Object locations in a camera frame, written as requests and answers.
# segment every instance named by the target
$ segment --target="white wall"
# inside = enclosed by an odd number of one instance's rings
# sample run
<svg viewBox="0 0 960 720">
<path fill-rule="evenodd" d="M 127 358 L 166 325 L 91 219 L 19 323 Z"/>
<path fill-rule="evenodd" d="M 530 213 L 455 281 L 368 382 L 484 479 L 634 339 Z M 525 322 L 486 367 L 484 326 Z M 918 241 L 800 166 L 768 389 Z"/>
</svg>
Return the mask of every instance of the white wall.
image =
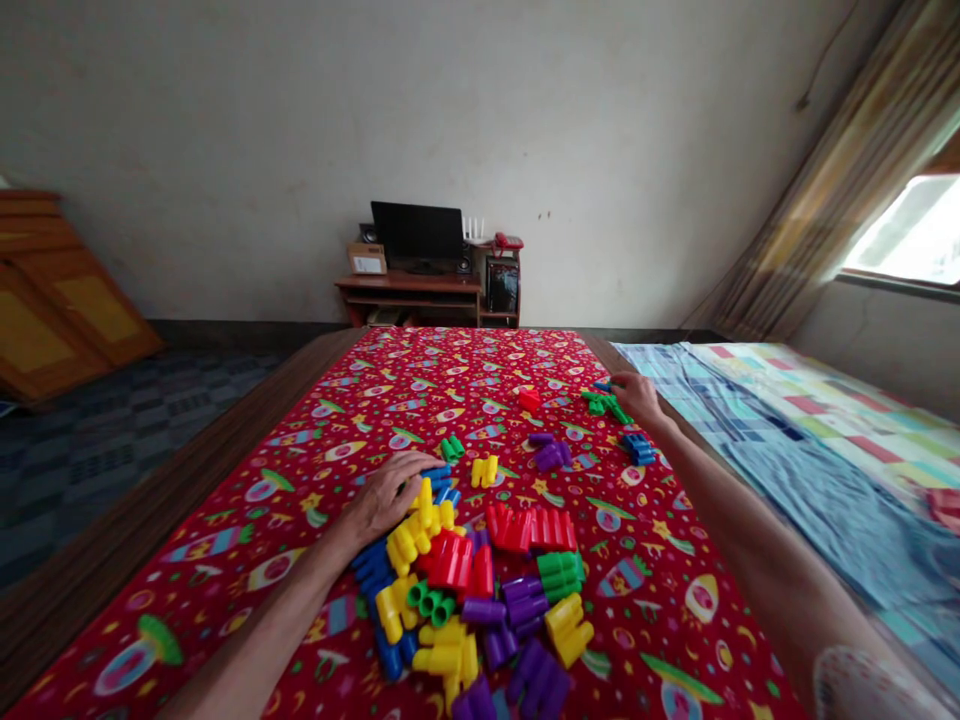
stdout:
<svg viewBox="0 0 960 720">
<path fill-rule="evenodd" d="M 790 345 L 960 422 L 960 305 L 833 282 Z"/>
<path fill-rule="evenodd" d="M 148 317 L 343 317 L 371 199 L 518 234 L 524 323 L 672 327 L 755 235 L 895 0 L 35 0 L 0 171 Z"/>
</svg>

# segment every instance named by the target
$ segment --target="cardboard box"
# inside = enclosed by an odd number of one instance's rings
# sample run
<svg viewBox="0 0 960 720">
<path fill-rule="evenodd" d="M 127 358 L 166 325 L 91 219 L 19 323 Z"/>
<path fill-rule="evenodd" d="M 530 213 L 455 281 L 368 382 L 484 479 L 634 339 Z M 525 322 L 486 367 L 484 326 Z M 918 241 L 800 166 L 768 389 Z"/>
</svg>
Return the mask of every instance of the cardboard box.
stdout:
<svg viewBox="0 0 960 720">
<path fill-rule="evenodd" d="M 350 243 L 347 245 L 347 258 L 354 275 L 385 275 L 387 256 L 383 245 Z"/>
</svg>

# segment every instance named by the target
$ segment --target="checkered floor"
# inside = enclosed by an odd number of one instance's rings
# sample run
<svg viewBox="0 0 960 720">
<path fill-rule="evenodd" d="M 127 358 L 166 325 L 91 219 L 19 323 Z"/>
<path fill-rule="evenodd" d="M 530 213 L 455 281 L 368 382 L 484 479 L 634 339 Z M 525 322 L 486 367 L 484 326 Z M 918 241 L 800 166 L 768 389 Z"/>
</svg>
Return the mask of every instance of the checkered floor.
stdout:
<svg viewBox="0 0 960 720">
<path fill-rule="evenodd" d="M 171 352 L 0 419 L 0 592 L 243 397 L 280 355 Z"/>
</svg>

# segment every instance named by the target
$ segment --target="red tablecloth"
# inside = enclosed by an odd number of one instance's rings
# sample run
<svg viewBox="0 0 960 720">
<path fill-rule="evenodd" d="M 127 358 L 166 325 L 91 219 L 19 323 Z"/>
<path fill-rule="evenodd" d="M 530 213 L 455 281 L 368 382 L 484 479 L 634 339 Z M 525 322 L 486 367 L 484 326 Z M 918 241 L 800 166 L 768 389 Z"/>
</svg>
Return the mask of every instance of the red tablecloth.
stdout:
<svg viewBox="0 0 960 720">
<path fill-rule="evenodd" d="M 458 523 L 484 524 L 495 499 L 569 510 L 587 565 L 596 628 L 571 670 L 567 718 L 650 715 L 788 718 L 802 711 L 669 464 L 631 467 L 624 428 L 586 413 L 606 377 L 571 332 L 369 332 L 203 506 L 13 709 L 13 718 L 149 717 L 196 673 L 323 534 L 394 450 L 439 452 L 456 434 Z M 516 391 L 544 399 L 523 413 Z M 565 439 L 572 469 L 538 473 L 524 443 Z M 497 485 L 471 490 L 476 456 L 496 454 Z M 499 579 L 509 579 L 498 557 Z M 438 678 L 385 684 L 348 573 L 267 704 L 277 717 L 439 716 Z M 491 676 L 502 717 L 511 670 Z"/>
</svg>

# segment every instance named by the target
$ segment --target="hand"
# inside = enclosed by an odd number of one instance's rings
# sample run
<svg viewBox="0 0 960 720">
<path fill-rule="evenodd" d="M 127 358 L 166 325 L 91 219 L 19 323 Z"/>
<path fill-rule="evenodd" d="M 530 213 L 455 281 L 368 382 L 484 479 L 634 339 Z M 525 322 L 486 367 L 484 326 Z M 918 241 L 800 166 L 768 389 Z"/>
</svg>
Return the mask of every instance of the hand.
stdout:
<svg viewBox="0 0 960 720">
<path fill-rule="evenodd" d="M 344 510 L 346 526 L 353 529 L 362 545 L 373 542 L 403 519 L 420 493 L 420 473 L 444 465 L 443 460 L 421 452 L 395 454 L 367 478 Z M 407 484 L 401 491 L 404 482 Z"/>
<path fill-rule="evenodd" d="M 611 390 L 628 415 L 644 429 L 657 429 L 668 421 L 660 409 L 653 380 L 638 373 L 617 373 L 610 378 Z"/>
</svg>

